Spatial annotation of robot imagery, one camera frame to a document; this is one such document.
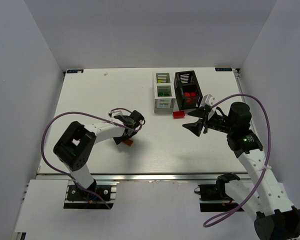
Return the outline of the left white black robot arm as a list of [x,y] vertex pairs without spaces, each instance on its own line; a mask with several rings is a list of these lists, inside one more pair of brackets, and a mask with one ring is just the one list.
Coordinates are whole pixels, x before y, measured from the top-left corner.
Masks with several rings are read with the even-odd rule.
[[113,139],[116,145],[129,140],[145,124],[145,117],[137,110],[123,114],[123,108],[112,109],[100,123],[84,125],[73,121],[53,148],[53,153],[69,170],[76,189],[85,200],[96,197],[96,180],[92,177],[87,162],[94,145]]

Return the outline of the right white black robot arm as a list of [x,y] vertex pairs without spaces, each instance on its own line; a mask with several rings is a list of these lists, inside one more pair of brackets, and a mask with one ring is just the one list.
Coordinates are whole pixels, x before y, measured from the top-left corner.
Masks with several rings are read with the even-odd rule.
[[224,174],[216,181],[222,198],[230,197],[253,221],[261,240],[290,240],[300,236],[300,209],[290,201],[266,162],[263,146],[250,129],[250,107],[243,102],[231,104],[229,113],[216,113],[209,105],[201,106],[188,115],[197,117],[183,127],[200,136],[209,129],[226,134],[229,148],[247,171],[253,182],[248,190],[234,173]]

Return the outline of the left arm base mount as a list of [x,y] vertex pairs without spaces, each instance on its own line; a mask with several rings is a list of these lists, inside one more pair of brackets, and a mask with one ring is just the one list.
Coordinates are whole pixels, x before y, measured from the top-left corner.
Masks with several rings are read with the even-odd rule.
[[71,210],[110,210],[116,199],[117,184],[101,183],[95,186],[94,192],[83,191],[74,182],[69,182],[64,198],[64,209]]

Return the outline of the red lego brick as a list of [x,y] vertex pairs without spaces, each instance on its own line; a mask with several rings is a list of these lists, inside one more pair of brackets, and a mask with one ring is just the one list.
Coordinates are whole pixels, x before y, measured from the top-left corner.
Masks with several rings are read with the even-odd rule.
[[185,112],[183,110],[180,111],[173,111],[172,116],[174,119],[182,119],[185,117]]

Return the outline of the orange lego brick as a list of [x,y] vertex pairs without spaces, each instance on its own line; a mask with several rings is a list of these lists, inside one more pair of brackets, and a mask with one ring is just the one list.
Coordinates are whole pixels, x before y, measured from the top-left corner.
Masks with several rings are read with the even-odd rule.
[[131,139],[127,139],[127,140],[123,141],[123,143],[124,143],[125,145],[127,145],[127,146],[131,147],[131,146],[132,146],[132,144],[134,143],[134,141],[133,141],[133,140],[131,140]]

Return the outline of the green small lego brick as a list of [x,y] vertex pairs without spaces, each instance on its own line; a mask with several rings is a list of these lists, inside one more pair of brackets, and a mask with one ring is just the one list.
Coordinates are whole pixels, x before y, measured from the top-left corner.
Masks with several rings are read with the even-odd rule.
[[169,92],[159,92],[158,97],[170,97],[171,94]]

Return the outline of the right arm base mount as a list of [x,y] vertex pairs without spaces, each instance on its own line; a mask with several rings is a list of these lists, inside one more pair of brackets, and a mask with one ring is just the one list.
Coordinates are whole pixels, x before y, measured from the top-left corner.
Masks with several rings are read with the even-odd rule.
[[194,189],[199,196],[202,213],[224,213],[235,209],[238,204],[230,197],[222,197],[215,184],[200,184]]

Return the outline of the red flower lego piece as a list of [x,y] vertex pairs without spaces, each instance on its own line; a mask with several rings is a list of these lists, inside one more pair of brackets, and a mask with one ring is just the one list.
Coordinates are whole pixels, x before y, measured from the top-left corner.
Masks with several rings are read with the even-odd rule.
[[184,93],[184,96],[185,97],[195,97],[197,94],[195,92],[185,92]]

